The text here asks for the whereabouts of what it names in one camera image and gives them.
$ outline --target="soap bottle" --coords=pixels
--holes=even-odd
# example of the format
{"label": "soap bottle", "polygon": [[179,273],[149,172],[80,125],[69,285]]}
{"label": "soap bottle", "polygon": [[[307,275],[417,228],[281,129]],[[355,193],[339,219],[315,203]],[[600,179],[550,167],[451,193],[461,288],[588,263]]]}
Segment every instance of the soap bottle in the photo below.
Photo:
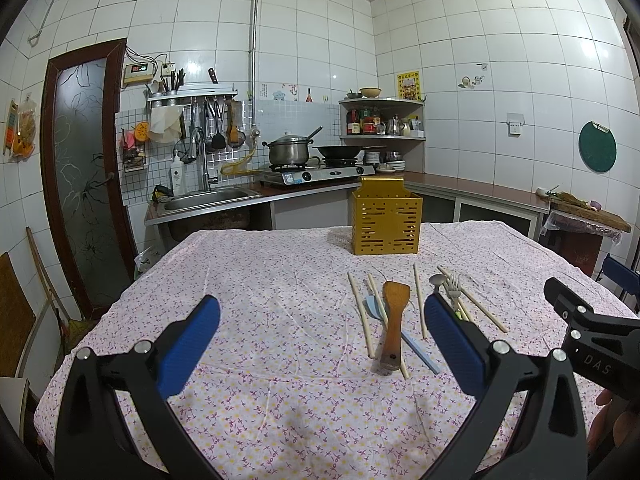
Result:
{"label": "soap bottle", "polygon": [[187,193],[187,187],[184,182],[184,162],[180,160],[178,152],[174,152],[174,161],[169,169],[169,181],[171,181],[171,189],[174,196],[180,196]]}

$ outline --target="finger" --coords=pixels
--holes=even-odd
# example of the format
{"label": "finger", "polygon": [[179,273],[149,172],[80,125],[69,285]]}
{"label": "finger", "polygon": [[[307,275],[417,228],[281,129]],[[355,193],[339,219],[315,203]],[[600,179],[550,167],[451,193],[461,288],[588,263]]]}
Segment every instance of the finger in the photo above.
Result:
{"label": "finger", "polygon": [[602,390],[600,395],[596,397],[596,406],[604,406],[609,404],[613,399],[613,394],[609,390]]}
{"label": "finger", "polygon": [[595,416],[591,423],[589,435],[587,436],[587,447],[589,448],[589,451],[594,451],[598,445],[598,441],[600,440],[600,436],[602,435],[607,422],[607,413],[609,413],[610,406],[610,404],[607,404],[602,408],[600,413]]}
{"label": "finger", "polygon": [[613,442],[616,443],[616,447],[619,447],[629,432],[638,423],[638,416],[632,412],[624,412],[618,417],[613,425]]}

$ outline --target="pink floral tablecloth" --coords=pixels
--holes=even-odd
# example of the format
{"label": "pink floral tablecloth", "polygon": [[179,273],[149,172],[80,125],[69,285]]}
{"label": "pink floral tablecloth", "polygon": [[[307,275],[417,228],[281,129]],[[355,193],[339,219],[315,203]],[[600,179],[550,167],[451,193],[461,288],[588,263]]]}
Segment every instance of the pink floral tablecloth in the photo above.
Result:
{"label": "pink floral tablecloth", "polygon": [[[414,263],[425,294],[436,265],[460,273],[509,333],[501,335],[474,308],[480,328],[519,352],[546,355],[562,342],[566,325],[543,296],[551,276],[597,312],[631,316],[579,269],[500,222],[423,224],[419,254],[353,256],[350,240],[350,228],[191,235],[134,283],[79,346],[97,354],[129,351],[212,294],[222,307],[220,328],[169,403],[224,477],[412,480],[452,439],[474,400],[461,393],[431,339],[422,344],[442,367],[439,375],[404,344],[409,380],[379,370],[367,356],[348,271],[363,296],[367,272],[380,289],[385,280],[411,285],[403,327],[418,339]],[[372,319],[370,326],[380,354],[382,329]],[[50,450],[71,363],[67,356],[35,416]],[[599,387],[577,380],[589,422]],[[162,467],[129,397],[119,397],[141,455]],[[514,397],[485,464],[499,459],[523,399]]]}

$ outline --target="light blue utensil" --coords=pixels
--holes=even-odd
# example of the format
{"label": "light blue utensil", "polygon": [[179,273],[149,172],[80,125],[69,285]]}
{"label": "light blue utensil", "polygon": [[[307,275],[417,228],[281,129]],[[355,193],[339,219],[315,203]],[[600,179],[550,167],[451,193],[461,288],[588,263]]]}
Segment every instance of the light blue utensil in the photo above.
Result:
{"label": "light blue utensil", "polygon": [[[377,319],[378,321],[382,322],[382,314],[380,314],[380,308],[384,308],[384,306],[378,305],[375,297],[367,296],[365,298],[365,308],[367,309],[367,313],[373,319]],[[422,359],[422,362],[424,362],[424,364],[426,364],[434,374],[439,374],[440,369],[438,368],[438,366],[429,358],[427,354],[425,354],[424,350],[420,348],[420,345],[418,345],[415,339],[409,336],[404,330],[402,330],[401,333],[404,342],[410,346],[411,350],[413,350],[420,359]]]}

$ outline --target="yellow perforated container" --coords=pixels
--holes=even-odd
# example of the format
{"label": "yellow perforated container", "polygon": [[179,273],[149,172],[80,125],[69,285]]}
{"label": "yellow perforated container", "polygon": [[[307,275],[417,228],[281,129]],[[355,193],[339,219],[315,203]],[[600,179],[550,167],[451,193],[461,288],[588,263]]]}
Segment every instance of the yellow perforated container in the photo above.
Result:
{"label": "yellow perforated container", "polygon": [[353,192],[354,254],[417,253],[422,198],[401,177],[362,177]]}

